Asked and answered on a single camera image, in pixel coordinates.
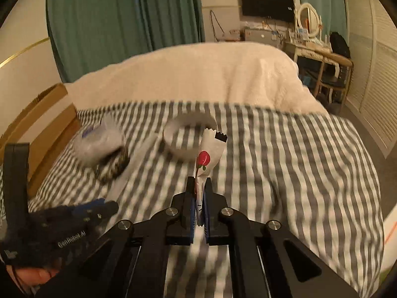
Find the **wooden chair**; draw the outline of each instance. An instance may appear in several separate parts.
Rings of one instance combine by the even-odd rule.
[[[313,95],[314,97],[317,97],[322,87],[328,89],[327,94],[329,94],[329,91],[331,89],[339,90],[343,93],[342,106],[341,106],[342,108],[345,105],[346,95],[349,91],[350,81],[354,70],[354,63],[350,59],[347,59],[346,57],[343,57],[336,53],[328,53],[324,51],[316,51],[316,53],[323,55],[324,58],[327,57],[328,59],[332,59],[333,61],[337,62],[339,64],[340,74],[339,77],[329,76],[329,75],[323,77],[324,65],[325,65],[323,58],[319,73],[307,71],[310,76],[312,76],[314,79],[317,80],[316,88],[314,89]]]

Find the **human hand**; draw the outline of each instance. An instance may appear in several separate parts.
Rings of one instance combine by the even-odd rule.
[[[22,268],[15,269],[14,272],[12,266],[8,265],[6,268],[11,279],[24,292],[31,287],[45,284],[58,273],[56,269]]]

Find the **chair seat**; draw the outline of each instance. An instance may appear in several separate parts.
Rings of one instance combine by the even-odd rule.
[[[318,73],[311,71],[311,70],[307,70],[306,71],[313,79],[317,80],[318,79]],[[333,75],[328,75],[323,73],[322,78],[321,78],[321,83],[325,86],[325,87],[329,87],[329,88],[345,88],[345,80],[335,77]]]

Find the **silver screw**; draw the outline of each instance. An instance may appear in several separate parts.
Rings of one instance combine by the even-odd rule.
[[[232,216],[233,213],[234,213],[234,211],[233,211],[233,208],[225,207],[225,208],[223,208],[223,209],[221,210],[221,213],[222,213],[223,215],[225,215],[225,216]]]
[[[130,221],[120,221],[118,224],[118,227],[120,230],[128,230],[131,226],[131,222]]]
[[[175,216],[176,214],[178,214],[178,210],[174,207],[169,207],[165,210],[165,213],[169,216]]]
[[[281,227],[280,222],[279,221],[274,221],[274,220],[268,222],[267,225],[269,226],[270,229],[275,230],[275,231],[277,231]]]

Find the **bed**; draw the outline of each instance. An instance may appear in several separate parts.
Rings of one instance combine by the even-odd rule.
[[[178,113],[207,112],[228,143],[212,173],[217,192],[250,219],[280,220],[361,297],[377,287],[383,225],[376,171],[352,124],[329,115],[302,86],[287,55],[255,43],[206,43],[162,49],[110,65],[67,86],[83,128],[112,115],[130,152]],[[173,142],[199,143],[191,130]],[[118,219],[149,219],[182,192],[192,163],[172,157],[159,137],[133,172]],[[32,211],[105,197],[71,143],[58,157]],[[165,297],[231,297],[226,247],[172,247]]]

